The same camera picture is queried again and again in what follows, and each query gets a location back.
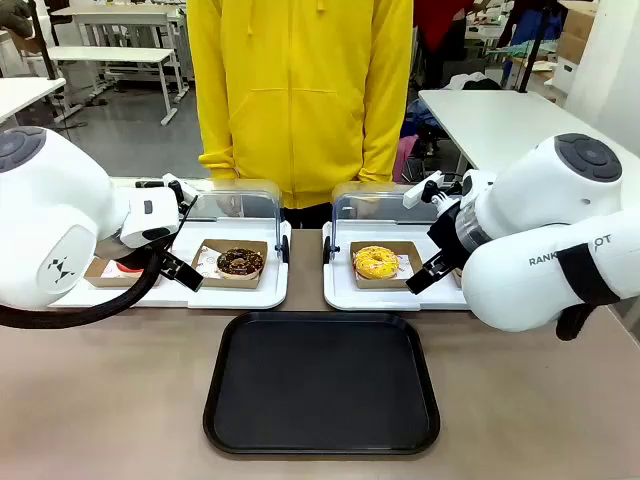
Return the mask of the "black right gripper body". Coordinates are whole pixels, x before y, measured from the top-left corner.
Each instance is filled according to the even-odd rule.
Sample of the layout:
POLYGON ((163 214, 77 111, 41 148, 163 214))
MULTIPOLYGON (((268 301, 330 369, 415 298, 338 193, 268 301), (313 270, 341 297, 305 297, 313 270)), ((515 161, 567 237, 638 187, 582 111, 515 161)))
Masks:
POLYGON ((440 266, 464 266, 470 257, 470 252, 462 245, 458 238, 455 221, 460 213, 460 206, 454 203, 438 216, 431 225, 428 236, 439 248, 439 251, 429 260, 440 266))

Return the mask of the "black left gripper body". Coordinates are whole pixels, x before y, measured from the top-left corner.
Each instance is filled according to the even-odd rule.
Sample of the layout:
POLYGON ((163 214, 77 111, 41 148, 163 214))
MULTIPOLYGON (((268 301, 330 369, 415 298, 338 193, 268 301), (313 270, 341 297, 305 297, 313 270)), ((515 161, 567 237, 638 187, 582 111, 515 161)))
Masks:
POLYGON ((172 253, 173 239, 159 239, 147 245, 148 264, 158 263, 161 266, 175 266, 176 257, 172 253))

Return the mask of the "person's right hand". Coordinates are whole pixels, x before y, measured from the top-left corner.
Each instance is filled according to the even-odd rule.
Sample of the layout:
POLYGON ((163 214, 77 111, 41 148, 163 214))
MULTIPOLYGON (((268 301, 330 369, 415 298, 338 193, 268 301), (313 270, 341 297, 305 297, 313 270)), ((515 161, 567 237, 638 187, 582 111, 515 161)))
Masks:
POLYGON ((242 196, 235 194, 217 195, 216 203, 220 211, 231 218, 243 216, 242 196))

